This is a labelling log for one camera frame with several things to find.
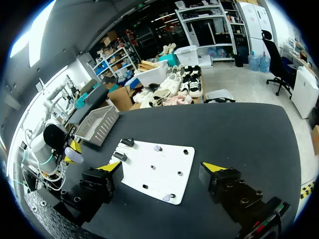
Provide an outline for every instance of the white storage box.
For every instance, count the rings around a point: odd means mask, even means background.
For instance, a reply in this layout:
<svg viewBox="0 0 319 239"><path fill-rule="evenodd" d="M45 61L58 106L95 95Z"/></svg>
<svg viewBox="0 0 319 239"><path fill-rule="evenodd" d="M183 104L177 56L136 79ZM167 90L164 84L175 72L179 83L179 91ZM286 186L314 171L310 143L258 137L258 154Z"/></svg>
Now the white storage box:
<svg viewBox="0 0 319 239"><path fill-rule="evenodd" d="M174 54L181 64L185 66L198 65L197 46L186 46L177 49Z"/></svg>
<svg viewBox="0 0 319 239"><path fill-rule="evenodd" d="M159 67L141 73L136 73L137 71L135 71L134 76L139 79L144 87L152 83L160 84L166 79L168 68L167 60L158 61L155 62L155 64Z"/></svg>
<svg viewBox="0 0 319 239"><path fill-rule="evenodd" d="M316 78L304 67L298 67L292 102L305 119L315 107L319 95Z"/></svg>
<svg viewBox="0 0 319 239"><path fill-rule="evenodd" d="M84 118L75 136L101 146L118 117L114 106L93 110Z"/></svg>

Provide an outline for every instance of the water bottle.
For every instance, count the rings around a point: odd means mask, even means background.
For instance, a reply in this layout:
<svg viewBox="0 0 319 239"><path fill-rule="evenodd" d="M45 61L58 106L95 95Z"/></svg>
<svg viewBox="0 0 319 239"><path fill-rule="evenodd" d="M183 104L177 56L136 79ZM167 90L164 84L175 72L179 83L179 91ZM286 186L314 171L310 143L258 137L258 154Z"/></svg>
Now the water bottle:
<svg viewBox="0 0 319 239"><path fill-rule="evenodd" d="M259 58L255 55L255 52L253 51L251 55L248 56L249 61L249 68L252 71L258 71L259 70Z"/></svg>
<svg viewBox="0 0 319 239"><path fill-rule="evenodd" d="M261 72L269 72L270 67L270 59L266 56L264 52L263 56L260 57L260 71Z"/></svg>

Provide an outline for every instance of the black work surface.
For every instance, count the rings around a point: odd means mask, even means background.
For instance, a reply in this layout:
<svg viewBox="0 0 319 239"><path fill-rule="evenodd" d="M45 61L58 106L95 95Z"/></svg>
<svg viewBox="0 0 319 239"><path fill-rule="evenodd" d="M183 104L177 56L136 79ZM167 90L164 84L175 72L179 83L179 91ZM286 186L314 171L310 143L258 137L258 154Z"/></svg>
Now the black work surface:
<svg viewBox="0 0 319 239"><path fill-rule="evenodd" d="M234 167L264 202L277 196L291 205L292 224L300 196L301 168L292 125L279 106L250 103L157 107L120 113L101 147L82 144L83 164L66 171L68 189L88 167L106 165L121 138L192 146L195 157L183 200L172 205L124 184L83 228L108 239L234 238L240 225L213 204L199 178L200 162Z"/></svg>

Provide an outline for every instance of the caution tape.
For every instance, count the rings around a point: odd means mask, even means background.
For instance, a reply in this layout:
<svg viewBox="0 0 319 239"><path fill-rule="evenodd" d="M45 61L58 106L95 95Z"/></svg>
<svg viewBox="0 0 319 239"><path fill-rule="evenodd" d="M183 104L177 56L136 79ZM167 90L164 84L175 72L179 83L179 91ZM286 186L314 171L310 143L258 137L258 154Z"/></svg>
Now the caution tape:
<svg viewBox="0 0 319 239"><path fill-rule="evenodd" d="M300 200L307 197L314 190L314 185L315 185L315 182L312 182L301 189Z"/></svg>

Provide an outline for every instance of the gray plastic basket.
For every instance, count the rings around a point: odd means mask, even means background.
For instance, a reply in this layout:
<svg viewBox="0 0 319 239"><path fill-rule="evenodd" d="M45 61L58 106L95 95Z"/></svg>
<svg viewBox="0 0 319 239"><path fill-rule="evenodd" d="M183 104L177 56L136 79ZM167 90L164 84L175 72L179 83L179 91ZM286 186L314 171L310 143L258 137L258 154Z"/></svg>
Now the gray plastic basket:
<svg viewBox="0 0 319 239"><path fill-rule="evenodd" d="M75 136L101 146L118 117L114 106L93 110L84 118Z"/></svg>

